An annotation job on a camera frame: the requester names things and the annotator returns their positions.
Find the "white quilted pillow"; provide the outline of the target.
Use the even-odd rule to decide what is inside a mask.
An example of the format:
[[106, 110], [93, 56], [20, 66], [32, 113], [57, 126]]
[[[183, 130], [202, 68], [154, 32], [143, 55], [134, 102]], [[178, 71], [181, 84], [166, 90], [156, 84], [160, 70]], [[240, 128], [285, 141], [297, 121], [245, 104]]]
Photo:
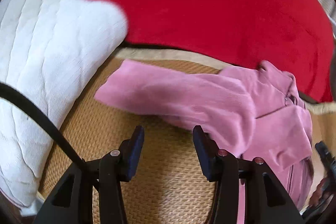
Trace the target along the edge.
[[[60, 127], [126, 33], [126, 15], [111, 2], [1, 0], [1, 81]], [[1, 192], [14, 205], [35, 200], [51, 146], [32, 119], [1, 100]]]

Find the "pink corduroy garment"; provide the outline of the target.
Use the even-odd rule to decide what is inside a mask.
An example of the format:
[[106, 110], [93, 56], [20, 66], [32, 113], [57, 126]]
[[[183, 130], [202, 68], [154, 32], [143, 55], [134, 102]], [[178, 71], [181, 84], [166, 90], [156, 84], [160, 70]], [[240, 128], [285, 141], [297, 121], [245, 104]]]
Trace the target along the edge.
[[312, 121], [295, 77], [263, 61], [258, 70], [227, 67], [187, 74], [125, 60], [95, 99], [137, 115], [196, 125], [236, 157], [263, 158], [301, 209], [313, 182]]

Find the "red blanket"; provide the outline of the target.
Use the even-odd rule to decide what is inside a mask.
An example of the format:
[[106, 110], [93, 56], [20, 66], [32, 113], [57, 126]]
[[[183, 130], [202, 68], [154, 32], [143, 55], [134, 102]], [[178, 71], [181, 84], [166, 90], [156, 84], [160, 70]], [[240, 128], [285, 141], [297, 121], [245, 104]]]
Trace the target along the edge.
[[300, 92], [330, 102], [331, 23], [318, 0], [108, 0], [129, 20], [126, 41], [294, 74]]

